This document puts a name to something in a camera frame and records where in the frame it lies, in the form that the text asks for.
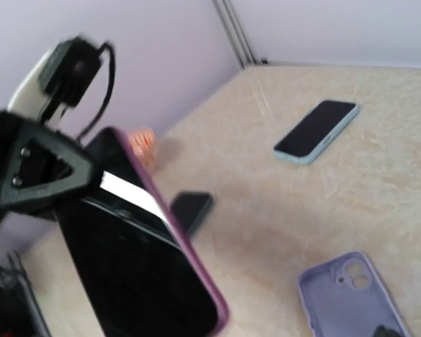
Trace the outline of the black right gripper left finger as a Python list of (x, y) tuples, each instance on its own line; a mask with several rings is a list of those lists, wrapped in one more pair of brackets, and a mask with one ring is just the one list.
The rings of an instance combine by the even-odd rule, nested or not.
[(0, 117), (0, 224), (38, 215), (98, 188), (104, 171), (70, 137), (24, 117)]

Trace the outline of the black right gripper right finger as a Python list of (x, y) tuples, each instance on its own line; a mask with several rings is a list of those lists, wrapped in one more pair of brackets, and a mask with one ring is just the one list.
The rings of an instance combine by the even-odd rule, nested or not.
[(403, 337), (403, 335), (395, 329), (380, 325), (375, 329), (373, 337)]

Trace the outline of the lavender phone case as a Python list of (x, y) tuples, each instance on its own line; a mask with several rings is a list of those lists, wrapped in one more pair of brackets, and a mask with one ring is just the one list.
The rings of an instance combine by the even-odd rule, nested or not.
[(298, 291), (313, 336), (410, 336), (366, 254), (352, 251), (305, 270)]

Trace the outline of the black phone dark edge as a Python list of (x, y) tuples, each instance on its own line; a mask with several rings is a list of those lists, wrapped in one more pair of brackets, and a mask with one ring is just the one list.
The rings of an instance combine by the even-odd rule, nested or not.
[(104, 335), (220, 333), (227, 304), (125, 134), (104, 128), (86, 151), (102, 184), (55, 217)]

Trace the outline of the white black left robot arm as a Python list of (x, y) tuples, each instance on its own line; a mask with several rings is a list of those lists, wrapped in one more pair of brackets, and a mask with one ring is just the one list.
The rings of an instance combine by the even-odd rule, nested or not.
[(0, 224), (8, 212), (38, 215), (100, 186), (104, 171), (58, 125), (94, 80), (103, 51), (81, 39), (58, 44), (0, 110)]

